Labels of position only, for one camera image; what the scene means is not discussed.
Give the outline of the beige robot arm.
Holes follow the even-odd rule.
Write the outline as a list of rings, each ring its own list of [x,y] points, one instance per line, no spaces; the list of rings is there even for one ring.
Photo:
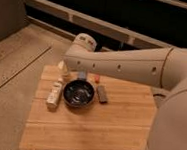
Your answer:
[[[85,33],[76,36],[64,56],[66,65],[167,90],[146,150],[187,150],[187,48],[96,52],[95,42]]]

